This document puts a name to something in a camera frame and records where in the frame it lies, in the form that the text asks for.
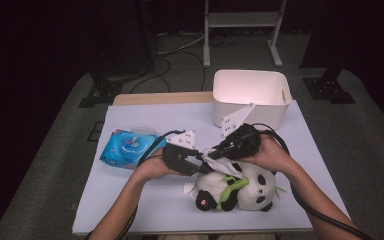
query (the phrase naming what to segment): forearm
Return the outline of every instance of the forearm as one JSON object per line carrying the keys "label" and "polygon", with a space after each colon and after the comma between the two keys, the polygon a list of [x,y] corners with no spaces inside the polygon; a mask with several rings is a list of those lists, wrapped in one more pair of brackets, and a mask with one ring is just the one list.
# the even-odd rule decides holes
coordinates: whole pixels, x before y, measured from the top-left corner
{"label": "forearm", "polygon": [[[328,198],[302,167],[292,162],[284,172],[296,193],[311,208],[353,228],[355,224]],[[319,239],[359,239],[338,227],[307,213]]]}
{"label": "forearm", "polygon": [[115,239],[126,227],[127,222],[135,211],[146,182],[146,178],[141,177],[140,174],[133,173],[89,239]]}

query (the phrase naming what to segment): table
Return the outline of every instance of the table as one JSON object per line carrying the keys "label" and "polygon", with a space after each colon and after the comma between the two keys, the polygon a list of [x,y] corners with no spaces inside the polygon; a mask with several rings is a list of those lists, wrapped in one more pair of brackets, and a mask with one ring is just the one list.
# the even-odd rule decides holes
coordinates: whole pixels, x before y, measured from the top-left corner
{"label": "table", "polygon": [[204,66],[210,66],[210,28],[220,27],[274,27],[273,38],[267,41],[273,61],[277,67],[282,67],[276,48],[280,25],[285,12],[286,0],[282,0],[279,10],[272,12],[223,12],[210,13],[209,0],[205,0],[205,24],[204,24]]}
{"label": "table", "polygon": [[[110,167],[99,160],[112,131],[144,125],[158,129],[160,133],[193,128],[196,147],[202,150],[222,140],[220,129],[212,122],[212,101],[212,92],[117,96],[107,112],[73,233],[84,235],[95,227],[132,173],[131,170]],[[286,141],[291,155],[348,215],[296,101],[288,106],[277,132]],[[277,186],[287,192],[282,193],[280,199],[275,197],[273,208],[267,213],[238,208],[231,212],[201,212],[195,207],[194,200],[183,194],[184,183],[193,183],[195,179],[196,175],[166,176],[147,183],[130,234],[272,233],[312,229],[304,210],[292,196],[288,180],[280,173],[276,175]]]}

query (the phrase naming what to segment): dark background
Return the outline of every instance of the dark background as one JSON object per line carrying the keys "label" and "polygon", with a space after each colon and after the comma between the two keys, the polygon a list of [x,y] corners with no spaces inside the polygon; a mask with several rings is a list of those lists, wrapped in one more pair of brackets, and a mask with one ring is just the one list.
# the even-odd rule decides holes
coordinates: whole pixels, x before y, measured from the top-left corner
{"label": "dark background", "polygon": [[[203,30],[204,1],[146,1],[147,15],[137,2],[145,3],[0,0],[0,218],[80,77],[152,67],[149,23],[156,32]],[[212,0],[210,7],[273,10],[279,2]],[[289,1],[281,32],[310,31],[302,67],[349,69],[384,111],[384,1]]]}

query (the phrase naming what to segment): white plastic bin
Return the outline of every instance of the white plastic bin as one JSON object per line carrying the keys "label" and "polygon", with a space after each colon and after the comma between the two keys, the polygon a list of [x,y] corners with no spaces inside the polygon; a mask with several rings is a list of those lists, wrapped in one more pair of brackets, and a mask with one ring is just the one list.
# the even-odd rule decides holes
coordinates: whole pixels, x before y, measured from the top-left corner
{"label": "white plastic bin", "polygon": [[277,129],[292,101],[288,81],[279,72],[219,70],[214,76],[214,123],[249,103],[256,106],[245,123],[264,123]]}

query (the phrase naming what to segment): green plush part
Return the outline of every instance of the green plush part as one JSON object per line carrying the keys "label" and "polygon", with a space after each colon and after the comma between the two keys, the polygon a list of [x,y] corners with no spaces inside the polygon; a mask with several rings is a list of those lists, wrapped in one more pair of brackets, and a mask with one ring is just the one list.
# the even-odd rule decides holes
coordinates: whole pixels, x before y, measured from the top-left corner
{"label": "green plush part", "polygon": [[[224,177],[222,180],[223,181],[229,181],[229,180],[234,180],[235,178],[232,177],[232,176],[227,176],[227,177]],[[223,192],[221,193],[220,195],[220,200],[219,200],[219,203],[217,204],[217,209],[218,210],[223,210],[222,209],[222,206],[221,206],[221,203],[223,202],[226,202],[227,200],[229,200],[229,197],[230,197],[230,194],[235,191],[235,190],[239,190],[241,189],[242,187],[246,186],[249,184],[249,180],[248,178],[244,178],[244,179],[239,179],[237,181],[235,181],[233,184],[231,185],[228,185],[224,190]]]}

